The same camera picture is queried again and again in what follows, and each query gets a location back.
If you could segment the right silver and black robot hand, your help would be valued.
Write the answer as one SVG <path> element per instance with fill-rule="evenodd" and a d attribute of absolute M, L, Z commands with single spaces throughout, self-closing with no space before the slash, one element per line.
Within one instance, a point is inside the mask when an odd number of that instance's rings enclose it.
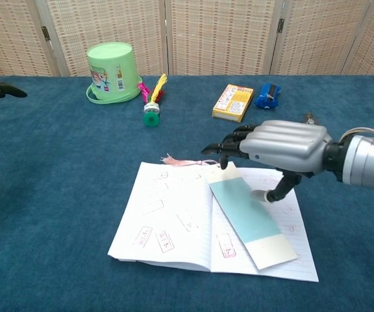
<path fill-rule="evenodd" d="M 273 190 L 254 190 L 252 195 L 262 202 L 279 202 L 300 184 L 303 177 L 322 173 L 323 151 L 331 142 L 322 125 L 268 120 L 260 125 L 241 125 L 220 143 L 211 143 L 201 153 L 220 155 L 221 169 L 229 157 L 250 159 L 282 172 L 282 179 Z"/>

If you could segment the white and light-blue bookmark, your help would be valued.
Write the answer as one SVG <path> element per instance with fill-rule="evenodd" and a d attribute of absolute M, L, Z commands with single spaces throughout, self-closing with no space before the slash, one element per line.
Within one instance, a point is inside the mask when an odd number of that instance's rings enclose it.
<path fill-rule="evenodd" d="M 261 202 L 253 197 L 250 186 L 232 162 L 176 160 L 170 155 L 161 161 L 172 166 L 206 166 L 203 175 L 257 269 L 297 259 L 292 245 Z"/>

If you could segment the white lined notebook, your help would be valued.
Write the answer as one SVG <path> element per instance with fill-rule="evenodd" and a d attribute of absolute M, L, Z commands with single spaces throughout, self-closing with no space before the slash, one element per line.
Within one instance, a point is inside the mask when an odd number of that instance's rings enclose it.
<path fill-rule="evenodd" d="M 259 270 L 217 203 L 205 168 L 143 162 L 109 256 L 184 270 L 317 281 L 295 192 L 277 203 L 260 202 L 297 259 Z M 271 190 L 281 179 L 272 169 L 237 169 L 252 191 Z"/>

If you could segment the blue pencil sharpener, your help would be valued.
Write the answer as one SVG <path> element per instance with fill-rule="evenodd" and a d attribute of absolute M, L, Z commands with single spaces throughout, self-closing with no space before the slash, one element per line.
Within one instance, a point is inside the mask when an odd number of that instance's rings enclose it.
<path fill-rule="evenodd" d="M 280 90 L 280 86 L 276 84 L 263 84 L 258 97 L 254 101 L 254 105 L 260 109 L 274 109 L 279 105 L 278 95 Z"/>

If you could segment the yellow card box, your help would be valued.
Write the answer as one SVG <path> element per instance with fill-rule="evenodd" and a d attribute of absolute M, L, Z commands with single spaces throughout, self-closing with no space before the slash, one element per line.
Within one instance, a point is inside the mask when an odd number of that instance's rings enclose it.
<path fill-rule="evenodd" d="M 212 109 L 212 117 L 240 123 L 253 98 L 252 88 L 228 84 Z"/>

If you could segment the upturned green plastic bucket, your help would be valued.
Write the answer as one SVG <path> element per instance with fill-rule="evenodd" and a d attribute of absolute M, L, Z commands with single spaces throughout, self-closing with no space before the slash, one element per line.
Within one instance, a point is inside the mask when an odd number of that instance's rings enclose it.
<path fill-rule="evenodd" d="M 106 42 L 87 50 L 92 83 L 86 97 L 95 104 L 113 104 L 132 100 L 140 93 L 133 48 L 125 42 Z"/>

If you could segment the woven folding screen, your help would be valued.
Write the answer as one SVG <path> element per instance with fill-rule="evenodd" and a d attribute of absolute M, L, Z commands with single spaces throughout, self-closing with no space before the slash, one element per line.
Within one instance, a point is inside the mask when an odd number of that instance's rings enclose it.
<path fill-rule="evenodd" d="M 87 76 L 103 42 L 142 75 L 374 75 L 374 0 L 0 0 L 0 75 Z"/>

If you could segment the feather shuttlecock with green base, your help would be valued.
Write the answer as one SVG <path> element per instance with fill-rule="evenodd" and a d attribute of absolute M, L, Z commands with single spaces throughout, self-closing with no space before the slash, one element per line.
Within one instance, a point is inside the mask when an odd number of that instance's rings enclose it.
<path fill-rule="evenodd" d="M 164 94 L 163 86 L 167 83 L 168 77 L 163 73 L 158 79 L 151 92 L 144 83 L 138 84 L 138 89 L 143 99 L 143 123 L 148 127 L 155 127 L 160 122 L 159 101 Z"/>

